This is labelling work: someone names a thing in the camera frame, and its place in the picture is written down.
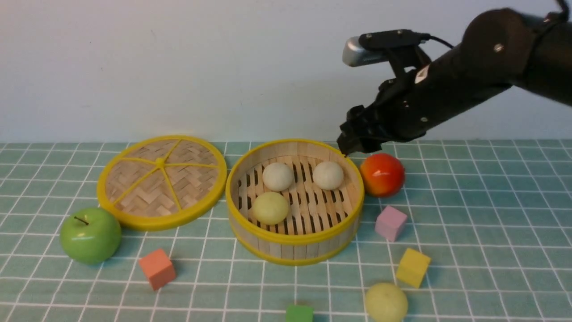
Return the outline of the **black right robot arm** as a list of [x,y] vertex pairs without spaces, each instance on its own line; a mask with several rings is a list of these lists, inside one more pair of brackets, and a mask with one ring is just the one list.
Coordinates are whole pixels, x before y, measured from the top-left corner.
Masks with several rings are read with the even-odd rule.
[[570,106],[572,27],[568,3],[558,4],[560,12],[545,17],[510,8],[484,12],[456,46],[407,29],[349,38],[343,63],[388,62],[395,76],[380,84],[369,106],[349,109],[336,141],[341,153],[416,140],[512,86]]

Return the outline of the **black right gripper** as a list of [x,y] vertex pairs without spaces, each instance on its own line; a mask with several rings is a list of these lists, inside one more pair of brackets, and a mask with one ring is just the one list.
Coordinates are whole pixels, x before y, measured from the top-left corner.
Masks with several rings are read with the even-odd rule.
[[351,109],[336,142],[345,156],[374,153],[387,141],[411,141],[505,92],[503,82],[470,74],[459,49],[384,85],[369,106]]

